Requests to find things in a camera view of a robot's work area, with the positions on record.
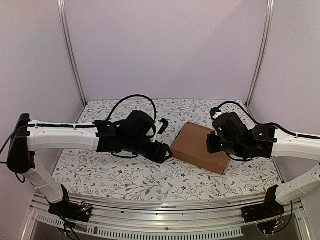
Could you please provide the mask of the brown cardboard box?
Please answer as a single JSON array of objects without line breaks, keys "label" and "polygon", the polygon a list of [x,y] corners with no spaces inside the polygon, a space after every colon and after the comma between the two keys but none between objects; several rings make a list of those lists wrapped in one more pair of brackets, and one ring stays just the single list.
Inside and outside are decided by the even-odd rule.
[{"label": "brown cardboard box", "polygon": [[208,152],[207,135],[213,132],[213,129],[195,123],[185,123],[170,145],[173,157],[222,175],[229,159],[223,151],[213,154]]}]

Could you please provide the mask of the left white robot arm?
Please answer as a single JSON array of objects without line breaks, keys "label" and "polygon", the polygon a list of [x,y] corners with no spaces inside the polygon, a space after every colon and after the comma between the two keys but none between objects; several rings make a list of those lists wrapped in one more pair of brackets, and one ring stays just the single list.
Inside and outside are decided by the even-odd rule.
[{"label": "left white robot arm", "polygon": [[29,180],[63,217],[70,217],[75,210],[67,200],[68,193],[35,158],[36,152],[66,149],[113,155],[128,152],[132,158],[142,156],[162,164],[173,157],[170,147],[157,141],[167,126],[167,120],[155,121],[136,110],[124,120],[85,124],[41,122],[24,113],[6,141],[9,148],[5,164],[11,172]]}]

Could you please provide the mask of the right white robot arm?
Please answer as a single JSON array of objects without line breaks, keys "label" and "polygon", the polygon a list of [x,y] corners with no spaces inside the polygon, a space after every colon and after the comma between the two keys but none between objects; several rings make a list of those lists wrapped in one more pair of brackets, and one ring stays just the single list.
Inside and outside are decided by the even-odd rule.
[{"label": "right white robot arm", "polygon": [[[207,135],[207,151],[210,154],[226,153],[238,162],[249,162],[254,158],[292,157],[320,160],[320,137],[300,133],[289,134],[270,125],[256,125],[253,129],[223,124]],[[267,190],[266,201],[259,206],[262,218],[269,218],[279,205],[303,197],[320,188],[320,166],[317,164],[297,178]]]}]

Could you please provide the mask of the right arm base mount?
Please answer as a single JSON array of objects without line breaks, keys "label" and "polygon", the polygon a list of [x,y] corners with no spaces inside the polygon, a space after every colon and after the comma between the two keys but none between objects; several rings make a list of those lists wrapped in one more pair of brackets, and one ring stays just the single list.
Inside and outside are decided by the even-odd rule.
[{"label": "right arm base mount", "polygon": [[274,185],[267,190],[263,203],[241,208],[241,216],[245,223],[273,218],[285,213],[284,206],[276,202],[278,187],[278,185]]}]

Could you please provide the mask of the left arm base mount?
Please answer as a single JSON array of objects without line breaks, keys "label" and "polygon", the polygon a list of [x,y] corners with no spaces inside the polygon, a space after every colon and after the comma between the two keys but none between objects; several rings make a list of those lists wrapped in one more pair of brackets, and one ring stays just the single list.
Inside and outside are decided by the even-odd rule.
[{"label": "left arm base mount", "polygon": [[85,201],[78,203],[70,202],[67,189],[63,185],[61,185],[61,189],[62,200],[57,203],[49,202],[48,212],[63,219],[71,219],[88,223],[91,218],[93,206]]}]

